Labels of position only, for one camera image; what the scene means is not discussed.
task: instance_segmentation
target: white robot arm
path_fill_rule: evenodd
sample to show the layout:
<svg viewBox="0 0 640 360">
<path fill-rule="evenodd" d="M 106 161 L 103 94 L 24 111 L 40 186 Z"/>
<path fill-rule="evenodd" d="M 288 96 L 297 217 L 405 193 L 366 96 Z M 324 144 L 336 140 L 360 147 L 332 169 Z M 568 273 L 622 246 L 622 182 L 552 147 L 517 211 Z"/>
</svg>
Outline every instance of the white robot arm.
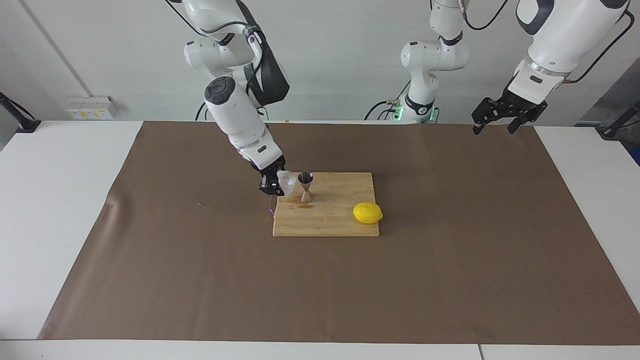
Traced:
<svg viewBox="0 0 640 360">
<path fill-rule="evenodd" d="M 516 15 L 533 36 L 528 57 L 497 101 L 485 98 L 473 112 L 479 134 L 490 122 L 514 117 L 508 130 L 534 122 L 547 108 L 545 99 L 620 20 L 629 0 L 520 0 Z"/>
<path fill-rule="evenodd" d="M 461 43 L 463 17 L 460 6 L 469 0 L 433 0 L 429 24 L 440 35 L 437 42 L 413 41 L 402 50 L 403 66 L 411 74 L 411 87 L 401 95 L 401 120 L 424 122 L 429 118 L 438 91 L 433 71 L 460 70 L 469 59 L 468 47 Z"/>
<path fill-rule="evenodd" d="M 170 1 L 184 3 L 192 23 L 206 36 L 188 42 L 184 56 L 212 80 L 204 93 L 211 115 L 238 153 L 262 174 L 260 190 L 285 195 L 278 175 L 286 161 L 257 108 L 283 100 L 289 82 L 260 26 L 240 0 Z"/>
</svg>

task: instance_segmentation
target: yellow lemon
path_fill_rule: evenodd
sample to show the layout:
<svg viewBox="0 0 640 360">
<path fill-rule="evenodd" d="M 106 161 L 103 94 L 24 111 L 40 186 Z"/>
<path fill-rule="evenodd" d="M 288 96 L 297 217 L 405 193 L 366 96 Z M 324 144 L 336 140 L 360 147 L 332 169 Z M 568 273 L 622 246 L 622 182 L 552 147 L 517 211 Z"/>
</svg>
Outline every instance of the yellow lemon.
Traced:
<svg viewBox="0 0 640 360">
<path fill-rule="evenodd" d="M 363 224 L 375 224 L 382 219 L 382 209 L 373 202 L 361 202 L 353 208 L 353 216 Z"/>
</svg>

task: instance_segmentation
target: brown mat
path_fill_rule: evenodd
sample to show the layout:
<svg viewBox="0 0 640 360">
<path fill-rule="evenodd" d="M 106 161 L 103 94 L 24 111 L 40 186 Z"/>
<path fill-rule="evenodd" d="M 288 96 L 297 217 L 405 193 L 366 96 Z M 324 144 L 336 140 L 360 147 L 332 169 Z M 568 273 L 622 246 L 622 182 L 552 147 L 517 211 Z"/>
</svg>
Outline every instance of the brown mat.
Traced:
<svg viewBox="0 0 640 360">
<path fill-rule="evenodd" d="M 40 338 L 640 344 L 534 129 L 271 130 L 289 168 L 372 172 L 381 236 L 274 238 L 215 124 L 147 122 Z"/>
</svg>

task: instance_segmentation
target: white table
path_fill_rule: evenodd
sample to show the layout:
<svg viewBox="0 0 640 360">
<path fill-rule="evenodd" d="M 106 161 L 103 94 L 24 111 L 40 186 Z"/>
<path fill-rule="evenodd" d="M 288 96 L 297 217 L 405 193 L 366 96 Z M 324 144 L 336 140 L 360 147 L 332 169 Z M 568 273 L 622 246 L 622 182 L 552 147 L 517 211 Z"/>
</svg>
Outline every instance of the white table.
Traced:
<svg viewBox="0 0 640 360">
<path fill-rule="evenodd" d="M 189 341 L 17 341 L 36 338 L 141 122 L 45 122 L 0 152 L 1 359 L 456 359 L 475 345 Z M 640 168 L 592 129 L 537 127 L 585 218 L 640 309 Z M 30 222 L 29 218 L 37 217 Z M 640 359 L 640 347 L 482 346 L 485 360 Z"/>
</svg>

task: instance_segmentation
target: cutting board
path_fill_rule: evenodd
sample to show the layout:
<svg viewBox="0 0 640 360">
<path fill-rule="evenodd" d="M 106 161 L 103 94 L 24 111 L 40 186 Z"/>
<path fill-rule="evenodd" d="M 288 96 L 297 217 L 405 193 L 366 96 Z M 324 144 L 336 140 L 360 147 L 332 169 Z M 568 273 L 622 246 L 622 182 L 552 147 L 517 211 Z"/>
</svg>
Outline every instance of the cutting board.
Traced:
<svg viewBox="0 0 640 360">
<path fill-rule="evenodd" d="M 273 236 L 380 235 L 378 224 L 361 224 L 353 217 L 357 204 L 376 202 L 370 172 L 314 172 L 309 190 L 309 204 L 300 201 L 303 190 L 299 183 L 291 196 L 278 198 Z"/>
</svg>

